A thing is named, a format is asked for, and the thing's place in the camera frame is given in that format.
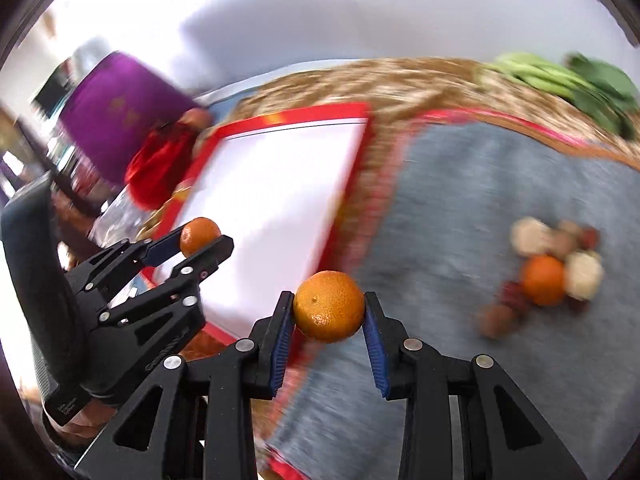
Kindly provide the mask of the person's left hand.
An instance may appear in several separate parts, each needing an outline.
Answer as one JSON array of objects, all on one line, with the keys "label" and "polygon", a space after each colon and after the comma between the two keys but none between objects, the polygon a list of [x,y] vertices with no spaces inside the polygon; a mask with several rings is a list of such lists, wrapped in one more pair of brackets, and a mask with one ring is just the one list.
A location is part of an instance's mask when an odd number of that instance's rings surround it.
[{"label": "person's left hand", "polygon": [[90,401],[66,425],[52,422],[55,431],[71,445],[89,444],[117,413],[99,400]]}]

